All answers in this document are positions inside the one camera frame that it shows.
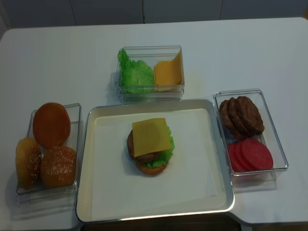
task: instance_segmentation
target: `green lettuce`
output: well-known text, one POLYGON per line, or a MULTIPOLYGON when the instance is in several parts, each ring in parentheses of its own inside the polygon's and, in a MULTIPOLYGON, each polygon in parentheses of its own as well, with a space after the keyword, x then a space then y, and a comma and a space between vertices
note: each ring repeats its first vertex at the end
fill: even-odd
POLYGON ((156 160, 144 163, 147 167, 159 167, 159 166, 165 165, 172 157, 173 155, 172 151, 175 148, 175 146, 174 146, 173 137, 171 136, 171 130, 168 126, 167 128, 168 128, 169 140, 170 140, 170 145, 171 145, 170 149, 160 152, 159 157, 156 160))
MULTIPOLYGON (((142 60, 131 61, 125 50, 120 50, 117 58, 120 62, 122 86, 154 85, 152 68, 142 60)), ((126 93, 147 93, 151 89, 126 90, 126 93)))

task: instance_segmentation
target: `cheese slice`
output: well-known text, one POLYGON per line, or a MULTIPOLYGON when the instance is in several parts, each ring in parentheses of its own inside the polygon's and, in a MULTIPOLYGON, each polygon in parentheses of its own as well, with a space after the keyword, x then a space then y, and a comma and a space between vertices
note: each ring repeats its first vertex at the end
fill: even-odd
POLYGON ((134 156, 170 149, 165 118, 147 119, 133 123, 134 156))
POLYGON ((160 61, 154 66, 156 85, 178 85, 182 82, 181 52, 171 61, 160 61))

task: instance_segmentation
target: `clear plastic container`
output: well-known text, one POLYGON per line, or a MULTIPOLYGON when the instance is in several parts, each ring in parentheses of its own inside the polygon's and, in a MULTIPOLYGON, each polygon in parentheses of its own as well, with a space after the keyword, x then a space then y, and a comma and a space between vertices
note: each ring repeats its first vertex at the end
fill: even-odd
POLYGON ((228 146, 231 143, 238 142, 234 137, 231 136, 230 132, 223 126, 221 118, 219 117, 219 123, 222 126, 223 131, 223 143, 226 150, 228 166, 230 169, 232 182, 235 184, 242 184, 247 182, 252 182, 255 180, 261 181, 275 181, 278 173, 286 171, 288 168, 288 162, 284 155, 282 146, 280 144, 276 129, 274 127, 273 121, 270 117, 268 107, 265 103, 264 96, 262 92, 258 89, 252 90, 237 90, 237 91, 224 91, 214 95, 214 103, 219 109, 220 104, 224 100, 229 100, 231 97, 237 98, 239 96, 246 96, 251 99, 251 101, 256 105, 263 120, 263 125, 265 127, 261 135, 255 135, 253 138, 262 142, 269 149, 271 156, 273 158, 273 168, 268 170, 258 170, 258 171, 246 171, 246 172, 236 172, 230 161, 230 155, 228 151, 228 146))
MULTIPOLYGON (((47 188, 45 187, 40 181, 37 182, 36 186, 29 190, 24 190, 17 185, 16 189, 16 200, 18 202, 26 202, 29 200, 41 199, 46 197, 52 196, 60 196, 60 195, 67 195, 71 193, 75 193, 77 190, 78 182, 79 182, 79 173, 82 161, 82 154, 78 150, 78 137, 79 137, 79 128, 80 128, 80 112, 81 107, 78 103, 70 104, 64 106, 66 109, 70 121, 71 121, 71 132, 67 140, 63 143, 63 146, 68 146, 74 149, 77 153, 76 157, 76 170, 75 170, 75 180, 71 185, 60 186, 60 187, 53 187, 47 188)), ((29 129, 27 133, 27 137, 33 138, 33 118, 36 113, 36 110, 31 113, 29 129)), ((42 152, 42 156, 46 153, 46 149, 39 146, 42 152)))
MULTIPOLYGON (((181 46, 124 47, 131 60, 142 60, 152 69, 159 61, 171 61, 181 51, 181 46)), ((184 94, 184 71, 181 53, 182 82, 179 85, 122 86, 121 70, 118 62, 116 90, 123 103, 146 103, 160 100, 181 100, 184 94), (147 93, 130 93, 131 90, 148 90, 147 93)))

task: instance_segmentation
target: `burger patty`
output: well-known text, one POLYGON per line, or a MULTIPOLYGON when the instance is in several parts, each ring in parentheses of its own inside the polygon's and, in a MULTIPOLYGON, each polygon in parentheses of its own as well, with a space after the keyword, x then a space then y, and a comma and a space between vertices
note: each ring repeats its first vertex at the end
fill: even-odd
POLYGON ((224 100, 219 106, 219 114, 224 126, 230 131, 231 135, 238 139, 244 140, 245 137, 239 133, 239 131, 235 128, 234 124, 230 120, 229 113, 228 113, 228 104, 229 100, 224 100))
POLYGON ((263 121, 256 105, 246 96, 239 96, 235 102, 236 110, 245 127, 259 135, 264 131, 263 121))
POLYGON ((156 153, 149 153, 146 155, 134 156, 134 141, 133 141, 133 130, 130 132, 130 134, 127 137, 127 147, 128 147, 128 153, 132 160, 137 160, 141 163, 150 162, 152 160, 156 160, 159 156, 160 152, 156 153))
POLYGON ((228 105, 228 114, 233 122, 234 126, 237 128, 237 130, 244 136, 246 137, 252 137, 253 134, 249 132, 244 124, 242 123, 239 115, 237 114, 236 108, 235 108, 235 98, 231 98, 229 100, 229 105, 228 105))

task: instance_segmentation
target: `red tomato slice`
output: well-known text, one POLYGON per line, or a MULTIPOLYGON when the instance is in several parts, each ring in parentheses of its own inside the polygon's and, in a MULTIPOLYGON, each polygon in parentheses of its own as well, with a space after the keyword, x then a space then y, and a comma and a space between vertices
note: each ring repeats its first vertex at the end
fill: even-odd
POLYGON ((238 163, 243 166, 245 169, 247 169, 247 171, 253 171, 256 170, 255 167, 253 167, 252 165, 250 165, 244 158, 243 153, 242 153, 242 141, 236 143, 235 146, 235 156, 236 159, 238 160, 238 163))
POLYGON ((256 170, 271 169, 273 158, 268 148, 261 142, 248 138, 242 142, 242 154, 247 163, 256 170))
POLYGON ((245 169, 242 165, 240 165, 238 160, 236 159, 235 147, 236 147, 236 143, 232 143, 228 146, 232 168, 235 172, 246 172, 247 169, 245 169))

